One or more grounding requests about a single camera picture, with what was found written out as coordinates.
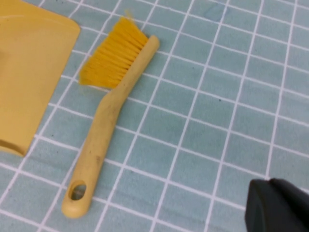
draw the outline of blue tile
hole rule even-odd
[[[216,2],[195,0],[190,13],[214,22],[220,22],[225,6]]]
[[[72,52],[62,74],[65,76],[73,77],[84,58],[84,55]]]
[[[151,61],[148,63],[144,73],[154,76],[160,76],[167,59],[168,56],[156,53],[151,59]]]
[[[121,1],[116,10],[116,14],[125,15],[126,10],[130,10],[133,18],[145,21],[152,8],[152,5],[137,0]]]
[[[275,117],[238,106],[232,130],[270,142]]]
[[[158,5],[170,7],[177,11],[187,12],[190,6],[190,1],[188,0],[159,0]]]
[[[115,128],[106,158],[123,163],[133,138],[134,134]]]
[[[292,44],[309,48],[309,29],[293,27]]]
[[[33,225],[27,224],[23,221],[14,219],[4,214],[0,214],[0,221],[1,221],[1,230],[3,232],[9,232],[9,231],[36,232],[38,230],[38,228]]]
[[[206,63],[210,49],[211,44],[182,34],[176,42],[173,54],[199,63]]]
[[[43,129],[43,126],[45,125],[45,123],[47,122],[50,114],[52,113],[54,107],[53,106],[47,106],[45,112],[44,112],[44,115],[40,121],[40,124],[39,126],[37,127],[37,131],[36,131],[36,134],[39,134],[41,132],[41,130]]]
[[[191,231],[203,231],[210,199],[168,186],[159,219]]]
[[[76,3],[64,0],[46,0],[41,7],[67,17],[75,10]]]
[[[156,35],[160,39],[159,51],[162,52],[170,52],[177,35],[175,31],[148,24],[145,26],[143,32],[147,37]]]
[[[262,14],[267,15],[276,19],[280,19],[286,22],[292,21],[294,7],[292,5],[276,1],[276,0],[265,0]]]
[[[256,33],[288,42],[290,26],[288,24],[261,16]]]
[[[239,102],[275,113],[279,101],[279,89],[245,80]]]
[[[120,16],[113,15],[106,23],[103,32],[106,34],[109,34],[113,30],[114,25],[119,21],[119,19],[120,19]]]
[[[54,93],[52,95],[52,98],[49,101],[50,103],[57,104],[64,90],[67,88],[69,82],[70,82],[70,79],[68,78],[61,77],[59,79],[57,86],[54,90]]]
[[[237,6],[241,9],[258,12],[261,6],[261,0],[239,1],[231,0],[229,4],[231,6]]]
[[[81,26],[101,30],[108,17],[108,13],[80,6],[71,18]]]
[[[117,125],[132,131],[137,131],[146,110],[146,105],[136,101],[126,100],[120,111]]]
[[[309,28],[308,15],[309,9],[297,7],[294,23]]]
[[[225,144],[226,132],[198,122],[190,121],[182,147],[220,159]]]
[[[245,206],[249,183],[256,178],[259,177],[224,165],[216,196]]]
[[[94,116],[105,94],[102,90],[73,82],[60,105],[78,113]]]
[[[90,128],[91,119],[58,109],[43,136],[74,147],[81,147]]]
[[[252,54],[276,62],[284,63],[287,45],[256,36],[252,47]]]
[[[245,212],[221,202],[214,202],[208,232],[247,232]]]
[[[223,23],[243,30],[254,31],[256,19],[257,15],[228,7]]]
[[[309,7],[309,2],[308,2],[307,0],[298,0],[298,1],[297,1],[297,4],[298,4],[298,5],[301,5],[301,6],[307,6],[307,7]]]
[[[76,155],[77,151],[39,140],[22,169],[61,184]]]
[[[141,75],[139,81],[135,84],[129,97],[135,98],[140,101],[149,102],[157,80],[155,78]]]
[[[94,44],[93,48],[90,51],[90,54],[93,55],[94,51],[102,44],[102,42],[105,40],[106,35],[100,35],[97,42]]]
[[[42,0],[25,0],[25,2],[28,2],[33,5],[39,5]]]
[[[182,32],[209,42],[213,42],[217,29],[217,23],[195,18],[193,16],[188,16],[183,26]]]
[[[12,155],[4,151],[0,151],[0,162],[17,168],[22,162],[23,157]]]
[[[212,194],[218,167],[219,163],[217,162],[180,151],[171,180],[190,188]]]
[[[164,182],[124,170],[112,197],[112,202],[154,216],[163,187]]]
[[[2,202],[1,209],[40,223],[57,191],[58,187],[20,174]]]
[[[15,174],[14,171],[0,167],[0,176],[1,176],[0,195],[1,196],[4,193],[5,189],[8,187],[8,185],[9,185],[11,179],[13,178],[14,174]]]
[[[244,54],[215,46],[209,65],[236,74],[242,74],[245,69],[246,60],[247,56]]]
[[[223,98],[235,100],[239,86],[239,77],[207,68],[200,89]]]
[[[221,26],[216,44],[241,52],[248,52],[251,39],[252,35],[250,33],[239,31],[226,26]]]
[[[98,232],[149,231],[151,223],[149,219],[136,216],[121,209],[109,207]]]
[[[171,57],[163,78],[181,85],[197,88],[202,73],[203,66]]]
[[[117,1],[115,0],[84,0],[84,4],[100,8],[105,11],[113,11],[115,8]]]
[[[309,71],[309,51],[291,46],[288,58],[288,65]]]
[[[309,158],[274,148],[272,151],[269,175],[283,178],[299,188],[309,189]]]
[[[93,195],[107,200],[114,187],[119,171],[120,167],[104,162]]]
[[[154,232],[180,232],[179,230],[156,223]]]
[[[284,88],[302,94],[308,94],[309,74],[295,69],[287,68],[285,74]]]
[[[250,57],[246,76],[272,85],[281,86],[283,65]]]
[[[309,99],[284,91],[280,115],[309,123]]]
[[[127,165],[166,178],[175,151],[176,149],[171,146],[138,137]]]
[[[64,198],[65,190],[62,190],[50,216],[46,221],[46,226],[64,232],[84,232],[94,231],[102,213],[104,204],[92,201],[87,213],[78,220],[67,218],[61,212],[61,204]]]
[[[183,132],[185,118],[150,108],[141,133],[177,145]]]
[[[268,152],[269,146],[266,144],[231,134],[226,149],[225,162],[264,174]]]
[[[171,11],[161,7],[155,7],[149,22],[158,24],[170,29],[179,30],[183,23],[184,14]]]
[[[228,128],[233,109],[233,103],[199,93],[191,117]]]
[[[183,87],[162,81],[155,93],[153,105],[188,115],[195,92]]]
[[[275,144],[309,154],[309,128],[278,118]]]
[[[81,32],[77,38],[77,41],[73,49],[87,53],[91,48],[93,42],[97,38],[97,36],[98,33],[96,33],[95,31],[81,28]]]

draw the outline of brush handle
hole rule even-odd
[[[158,48],[158,38],[151,36],[123,80],[101,100],[62,202],[65,216],[79,218],[88,211],[122,105]],[[85,191],[74,200],[77,186]]]

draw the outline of hanging hole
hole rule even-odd
[[[74,201],[78,201],[81,198],[83,198],[87,187],[81,181],[75,183],[75,185],[73,185],[73,186],[75,186],[75,187],[73,188],[73,190],[70,191],[70,198]]]

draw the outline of hand brush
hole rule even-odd
[[[82,67],[80,84],[111,88],[98,105],[65,193],[61,211],[79,218],[89,209],[103,161],[123,103],[159,48],[130,18],[121,17]],[[73,194],[81,191],[80,196]]]

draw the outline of hole in handle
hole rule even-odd
[[[75,181],[70,189],[69,197],[74,201],[80,200],[85,195],[86,188],[84,181]]]

